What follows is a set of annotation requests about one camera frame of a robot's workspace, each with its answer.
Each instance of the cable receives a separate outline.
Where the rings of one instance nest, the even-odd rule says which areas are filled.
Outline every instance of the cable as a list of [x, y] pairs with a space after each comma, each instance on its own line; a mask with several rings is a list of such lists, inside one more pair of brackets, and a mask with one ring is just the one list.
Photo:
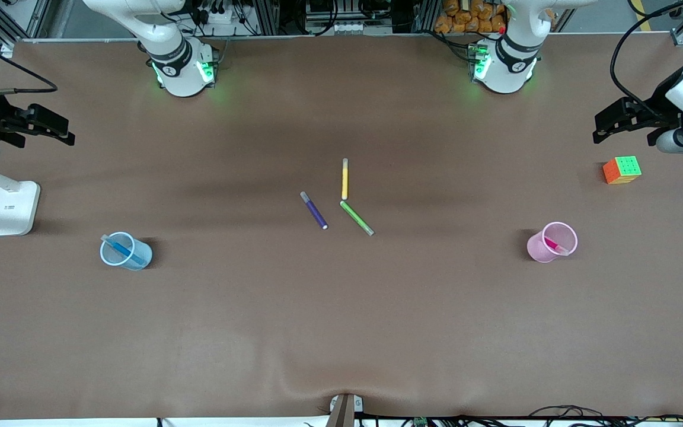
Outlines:
[[242, 5], [241, 0], [233, 0], [233, 6], [234, 6], [234, 12], [236, 13], [236, 16], [239, 18], [239, 22], [244, 25], [244, 28], [247, 29], [253, 36], [258, 36], [257, 30], [252, 28], [252, 25], [249, 23], [249, 18], [247, 16], [247, 13], [244, 12], [244, 5]]
[[629, 28], [623, 36], [621, 36], [621, 40], [618, 41], [618, 44], [615, 45], [615, 50], [613, 50], [613, 56], [610, 58], [610, 79], [613, 80], [613, 84], [615, 84], [616, 87], [618, 87], [621, 92], [623, 92], [625, 95], [628, 97], [631, 97], [632, 100], [634, 100], [635, 103], [639, 104], [642, 108], [646, 109], [647, 111], [650, 112], [650, 114], [653, 115], [656, 119], [659, 119], [663, 122], [667, 122], [666, 118], [662, 115], [657, 113], [654, 109], [650, 108], [650, 106], [647, 105], [642, 99], [640, 99], [637, 95], [634, 95], [631, 90], [626, 89], [626, 86], [624, 86], [619, 80], [618, 77], [615, 75], [615, 62], [618, 59], [618, 54], [621, 52], [621, 47], [623, 46], [624, 42], [626, 39], [637, 29], [640, 27], [640, 25], [644, 24], [647, 21], [650, 21], [653, 17], [658, 17], [661, 16], [662, 14], [666, 14], [668, 11], [671, 11], [672, 9], [678, 8], [679, 6], [683, 6], [683, 1], [681, 2], [676, 2], [672, 5], [668, 5], [664, 8], [659, 8], [658, 10], [654, 12], [650, 12], [646, 14], [642, 19], [639, 19], [639, 21], [636, 22], [636, 24], [632, 25], [631, 28]]
[[477, 31], [466, 31], [465, 33], [466, 34], [476, 34], [477, 36], [480, 36], [482, 39], [491, 40], [493, 42], [498, 42], [499, 40], [501, 40], [501, 39], [493, 39], [490, 36], [488, 36], [486, 34], [479, 33]]
[[646, 16], [647, 15], [643, 11], [637, 9], [637, 6], [634, 5], [634, 2], [632, 0], [626, 0], [626, 3], [628, 3], [628, 7], [631, 8], [631, 10], [634, 11], [635, 14], [637, 14], [639, 16]]
[[535, 416], [537, 413], [540, 413], [545, 410], [566, 410], [564, 413], [558, 415], [558, 416], [566, 416], [571, 412], [572, 410], [578, 411], [578, 416], [584, 416], [583, 413], [586, 411], [588, 413], [593, 413], [598, 416], [604, 416], [600, 411], [597, 410], [591, 410], [589, 408], [585, 408], [583, 406], [577, 406], [577, 405], [557, 405], [557, 406], [544, 406], [542, 408], [539, 408], [538, 410], [533, 411], [533, 413], [530, 413], [528, 416]]
[[295, 25], [296, 29], [299, 30], [300, 33], [307, 35], [309, 32], [307, 32], [307, 28], [303, 24], [300, 24], [299, 19], [300, 15], [302, 14], [302, 10], [300, 9], [301, 5], [304, 3], [304, 0], [296, 0], [295, 2], [295, 13], [293, 14], [293, 19], [295, 19]]
[[390, 12], [384, 12], [380, 15], [376, 15], [374, 11], [367, 11], [363, 9], [363, 0], [358, 0], [358, 11], [360, 11], [361, 14], [363, 14], [366, 18], [368, 19], [384, 19], [387, 17], [390, 17], [391, 11]]
[[336, 22], [336, 17], [339, 16], [339, 3], [336, 2], [336, 0], [328, 0], [331, 2], [333, 5], [328, 8], [328, 24], [326, 25], [325, 29], [321, 31], [320, 33], [317, 33], [315, 37], [317, 36], [322, 36], [323, 34], [327, 33], [328, 30], [331, 30], [331, 28], [334, 26], [334, 23]]
[[179, 21], [176, 21], [175, 19], [173, 19], [173, 18], [167, 16], [166, 14], [163, 14], [162, 12], [160, 12], [159, 16], [164, 17], [164, 18], [167, 19], [168, 21], [174, 22], [174, 23], [176, 23], [176, 24], [178, 24], [178, 22], [179, 22]]
[[41, 77], [40, 75], [34, 73], [33, 71], [30, 71], [28, 68], [23, 67], [22, 65], [17, 64], [14, 62], [14, 60], [11, 60], [9, 58], [5, 58], [0, 54], [0, 60], [3, 60], [4, 62], [7, 62], [9, 65], [12, 65], [13, 67], [17, 68], [20, 71], [24, 71], [28, 75], [31, 75], [44, 83], [49, 85], [48, 89], [2, 89], [6, 90], [8, 94], [50, 94], [51, 92], [56, 92], [57, 91], [57, 85], [52, 83], [49, 80], [46, 80], [46, 78]]
[[200, 30], [200, 32], [202, 33], [202, 36], [204, 37], [205, 36], [204, 30], [202, 29], [202, 26], [199, 24], [199, 20], [194, 19], [194, 13], [193, 13], [192, 9], [190, 9], [188, 6], [186, 6], [186, 11], [188, 12], [189, 16], [192, 18], [192, 22], [193, 22], [194, 27], [195, 27], [195, 29], [192, 32], [192, 36], [195, 36], [195, 37], [197, 36], [197, 28], [198, 28]]
[[228, 50], [228, 42], [230, 42], [231, 39], [225, 39], [225, 46], [223, 46], [223, 52], [220, 52], [220, 55], [218, 56], [218, 64], [223, 62], [223, 59], [225, 59], [225, 51]]
[[449, 51], [452, 52], [453, 55], [457, 56], [458, 59], [465, 60], [465, 61], [466, 61], [467, 63], [469, 63], [469, 64], [473, 64], [473, 63], [475, 62], [474, 60], [470, 59], [469, 57], [463, 56], [463, 54], [461, 54], [460, 51], [455, 50], [455, 49], [457, 49], [457, 48], [463, 49], [463, 50], [467, 50], [467, 49], [468, 49], [468, 45], [467, 45], [467, 44], [461, 44], [461, 43], [456, 43], [456, 42], [447, 40], [447, 37], [445, 37], [444, 34], [435, 33], [435, 32], [433, 32], [433, 31], [431, 31], [431, 30], [421, 30], [421, 33], [430, 34], [430, 35], [433, 36], [435, 39], [437, 39], [437, 40], [439, 40], [440, 42], [442, 42], [442, 43], [444, 43], [445, 45], [447, 45], [447, 47], [449, 48]]

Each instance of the plastic cup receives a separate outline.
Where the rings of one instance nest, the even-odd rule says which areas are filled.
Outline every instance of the plastic cup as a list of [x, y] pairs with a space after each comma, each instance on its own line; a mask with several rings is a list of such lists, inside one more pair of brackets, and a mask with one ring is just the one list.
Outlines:
[[557, 243], [558, 246], [569, 251], [569, 255], [574, 253], [578, 246], [578, 237], [574, 229], [563, 222], [550, 222], [544, 226], [542, 231], [532, 235], [528, 243], [526, 243], [526, 250], [537, 262], [552, 262], [552, 260], [558, 259], [558, 257], [566, 256], [560, 251], [551, 248], [550, 245], [545, 243], [545, 240]]
[[141, 270], [152, 262], [152, 248], [143, 241], [136, 240], [125, 231], [114, 232], [109, 237], [130, 251], [130, 254], [121, 254], [108, 245], [106, 241], [100, 246], [100, 257], [106, 265], [122, 267], [128, 270]]

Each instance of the lamp base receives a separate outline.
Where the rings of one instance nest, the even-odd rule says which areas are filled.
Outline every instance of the lamp base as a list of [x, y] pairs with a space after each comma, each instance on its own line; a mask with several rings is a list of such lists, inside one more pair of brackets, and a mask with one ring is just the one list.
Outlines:
[[41, 187], [33, 181], [21, 181], [20, 191], [0, 188], [0, 235], [24, 235], [33, 227]]

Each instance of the pink marker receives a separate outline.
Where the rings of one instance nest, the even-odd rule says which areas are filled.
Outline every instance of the pink marker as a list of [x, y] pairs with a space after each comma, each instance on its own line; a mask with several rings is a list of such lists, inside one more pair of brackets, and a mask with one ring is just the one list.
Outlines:
[[558, 252], [559, 252], [561, 255], [563, 255], [563, 256], [566, 256], [566, 257], [567, 257], [567, 256], [569, 256], [569, 254], [571, 254], [571, 252], [569, 252], [568, 249], [563, 248], [561, 245], [558, 245], [557, 243], [555, 243], [555, 241], [551, 240], [551, 239], [548, 238], [547, 236], [545, 236], [544, 242], [545, 242], [548, 246], [550, 246], [551, 249], [553, 249], [553, 250], [555, 250], [555, 251], [558, 251]]

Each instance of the gray floor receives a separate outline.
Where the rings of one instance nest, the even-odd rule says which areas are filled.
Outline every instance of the gray floor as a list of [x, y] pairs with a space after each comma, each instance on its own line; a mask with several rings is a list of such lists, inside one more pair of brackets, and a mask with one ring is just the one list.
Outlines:
[[74, 0], [62, 37], [66, 39], [124, 39], [133, 36], [120, 24]]
[[623, 33], [637, 22], [626, 0], [599, 0], [576, 9], [565, 33]]

